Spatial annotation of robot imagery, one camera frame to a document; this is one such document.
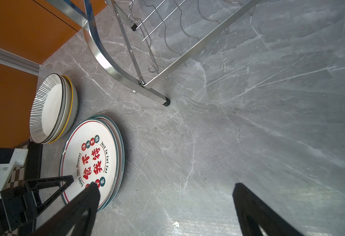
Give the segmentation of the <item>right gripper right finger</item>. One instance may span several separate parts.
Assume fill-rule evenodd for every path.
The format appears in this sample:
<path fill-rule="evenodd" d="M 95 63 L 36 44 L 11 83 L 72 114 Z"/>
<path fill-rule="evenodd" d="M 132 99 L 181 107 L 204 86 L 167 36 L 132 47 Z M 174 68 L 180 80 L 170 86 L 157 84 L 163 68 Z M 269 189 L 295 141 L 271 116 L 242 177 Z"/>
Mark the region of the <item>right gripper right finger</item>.
<path fill-rule="evenodd" d="M 243 183 L 235 184 L 233 200 L 244 236 L 303 236 Z"/>

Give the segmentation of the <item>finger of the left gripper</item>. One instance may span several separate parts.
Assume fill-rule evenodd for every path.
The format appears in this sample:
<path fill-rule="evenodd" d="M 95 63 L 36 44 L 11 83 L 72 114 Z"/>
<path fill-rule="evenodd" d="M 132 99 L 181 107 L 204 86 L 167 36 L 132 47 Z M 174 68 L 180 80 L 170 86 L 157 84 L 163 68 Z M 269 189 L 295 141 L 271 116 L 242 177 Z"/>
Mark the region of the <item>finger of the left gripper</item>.
<path fill-rule="evenodd" d="M 43 213 L 73 182 L 72 175 L 30 180 L 25 184 L 27 215 Z"/>

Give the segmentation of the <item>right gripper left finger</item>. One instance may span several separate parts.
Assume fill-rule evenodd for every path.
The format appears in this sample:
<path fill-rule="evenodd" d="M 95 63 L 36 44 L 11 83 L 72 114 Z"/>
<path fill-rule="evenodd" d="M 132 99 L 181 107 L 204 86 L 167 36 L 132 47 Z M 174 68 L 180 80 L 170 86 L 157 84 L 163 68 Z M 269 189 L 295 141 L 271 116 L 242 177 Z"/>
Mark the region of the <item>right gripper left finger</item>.
<path fill-rule="evenodd" d="M 91 235 L 99 200 L 97 184 L 91 183 L 32 235 L 66 236 L 69 232 L 72 232 L 73 236 Z"/>

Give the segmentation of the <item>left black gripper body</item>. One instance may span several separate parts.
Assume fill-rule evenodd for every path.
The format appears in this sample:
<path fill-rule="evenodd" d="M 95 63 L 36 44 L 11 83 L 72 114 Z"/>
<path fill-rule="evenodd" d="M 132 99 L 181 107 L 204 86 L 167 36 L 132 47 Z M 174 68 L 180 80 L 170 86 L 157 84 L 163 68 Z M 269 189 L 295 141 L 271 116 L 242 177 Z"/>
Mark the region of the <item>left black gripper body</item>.
<path fill-rule="evenodd" d="M 17 186 L 5 189 L 0 199 L 0 236 L 32 223 L 40 215 L 39 189 Z"/>

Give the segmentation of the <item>white deep plate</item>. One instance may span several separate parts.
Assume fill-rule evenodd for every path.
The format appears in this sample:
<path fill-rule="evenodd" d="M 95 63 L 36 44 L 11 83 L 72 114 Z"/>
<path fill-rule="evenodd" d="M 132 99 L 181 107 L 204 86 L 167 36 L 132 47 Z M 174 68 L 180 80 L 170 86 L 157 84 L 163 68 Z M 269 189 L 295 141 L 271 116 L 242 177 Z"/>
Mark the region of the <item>white deep plate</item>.
<path fill-rule="evenodd" d="M 65 108 L 66 86 L 63 78 L 50 74 L 39 86 L 34 98 L 29 130 L 35 143 L 45 143 L 56 132 Z"/>

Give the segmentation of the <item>yellow rimmed dotted plate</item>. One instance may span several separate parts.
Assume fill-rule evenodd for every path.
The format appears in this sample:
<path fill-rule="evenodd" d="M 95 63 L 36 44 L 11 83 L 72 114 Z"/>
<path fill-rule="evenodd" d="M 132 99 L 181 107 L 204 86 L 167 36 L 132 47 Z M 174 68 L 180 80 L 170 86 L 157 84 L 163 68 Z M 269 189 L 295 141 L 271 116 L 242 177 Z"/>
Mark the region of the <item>yellow rimmed dotted plate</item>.
<path fill-rule="evenodd" d="M 71 113 L 70 113 L 70 116 L 69 116 L 69 119 L 68 119 L 68 123 L 67 123 L 66 129 L 64 130 L 63 134 L 60 137 L 64 136 L 69 131 L 71 126 L 73 125 L 74 120 L 75 120 L 76 115 L 77 115 L 77 112 L 78 112 L 78 105 L 79 105 L 79 98 L 78 98 L 77 90 L 76 90 L 74 84 L 72 83 L 72 81 L 70 80 L 70 78 L 68 78 L 68 80 L 71 83 L 72 92 L 73 92 L 72 93 L 72 107 L 71 107 Z"/>

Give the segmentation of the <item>silver wire dish rack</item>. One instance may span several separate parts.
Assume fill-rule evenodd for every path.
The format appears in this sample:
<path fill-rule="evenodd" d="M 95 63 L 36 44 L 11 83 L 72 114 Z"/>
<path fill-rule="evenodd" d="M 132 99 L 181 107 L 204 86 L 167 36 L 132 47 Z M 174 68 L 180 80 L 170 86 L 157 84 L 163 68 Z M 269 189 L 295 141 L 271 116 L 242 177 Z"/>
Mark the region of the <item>silver wire dish rack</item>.
<path fill-rule="evenodd" d="M 107 1 L 113 10 L 135 75 L 105 49 L 91 1 L 80 9 L 71 1 L 51 5 L 83 28 L 86 44 L 100 66 L 115 80 L 164 106 L 170 99 L 154 89 L 168 76 L 244 15 L 257 1 Z"/>

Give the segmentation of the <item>white red patterned plate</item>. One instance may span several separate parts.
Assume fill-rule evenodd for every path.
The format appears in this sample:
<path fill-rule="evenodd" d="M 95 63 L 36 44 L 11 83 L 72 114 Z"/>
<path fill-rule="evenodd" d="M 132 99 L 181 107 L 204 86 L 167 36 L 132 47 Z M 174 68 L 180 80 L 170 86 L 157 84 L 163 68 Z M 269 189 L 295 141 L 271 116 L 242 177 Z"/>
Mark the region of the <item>white red patterned plate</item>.
<path fill-rule="evenodd" d="M 101 206 L 98 211 L 103 210 L 106 206 L 110 204 L 110 202 L 115 198 L 116 194 L 118 193 L 120 189 L 120 185 L 122 182 L 123 174 L 124 174 L 124 162 L 125 162 L 125 151 L 124 151 L 124 142 L 122 139 L 121 132 L 116 125 L 116 123 L 109 117 L 105 115 L 94 115 L 91 118 L 93 119 L 99 119 L 107 123 L 107 125 L 110 127 L 111 131 L 113 132 L 117 144 L 117 150 L 118 150 L 118 169 L 117 169 L 117 178 L 113 187 L 113 190 L 111 191 L 110 197 L 106 200 L 105 204 Z"/>

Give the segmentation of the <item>black white chessboard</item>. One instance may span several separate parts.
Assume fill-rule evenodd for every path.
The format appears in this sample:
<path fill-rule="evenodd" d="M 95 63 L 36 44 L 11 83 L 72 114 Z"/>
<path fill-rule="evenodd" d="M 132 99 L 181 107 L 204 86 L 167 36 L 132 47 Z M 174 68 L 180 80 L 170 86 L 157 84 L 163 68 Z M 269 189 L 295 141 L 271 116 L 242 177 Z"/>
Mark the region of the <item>black white chessboard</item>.
<path fill-rule="evenodd" d="M 28 184 L 30 180 L 40 178 L 42 167 L 43 145 L 35 143 L 31 139 L 16 148 L 28 149 L 27 158 L 24 167 L 15 167 L 11 173 L 10 180 L 6 188 L 20 187 Z M 36 231 L 37 219 L 20 226 L 15 230 L 8 230 L 4 236 L 29 236 Z"/>

